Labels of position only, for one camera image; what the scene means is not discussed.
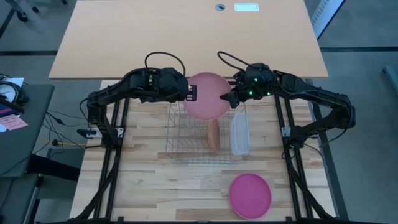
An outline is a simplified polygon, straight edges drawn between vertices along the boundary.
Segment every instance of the sticky note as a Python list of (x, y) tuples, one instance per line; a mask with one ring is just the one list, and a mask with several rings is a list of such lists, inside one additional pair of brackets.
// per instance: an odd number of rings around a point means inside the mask
[(27, 123), (25, 123), (25, 121), (13, 114), (0, 118), (0, 124), (2, 124), (10, 131), (27, 126)]

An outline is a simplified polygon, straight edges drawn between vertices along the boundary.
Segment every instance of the plastic food container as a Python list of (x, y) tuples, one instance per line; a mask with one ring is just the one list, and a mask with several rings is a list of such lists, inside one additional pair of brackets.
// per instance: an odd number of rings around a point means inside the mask
[(237, 113), (231, 122), (230, 141), (232, 154), (235, 156), (250, 153), (250, 137), (248, 116), (246, 113)]

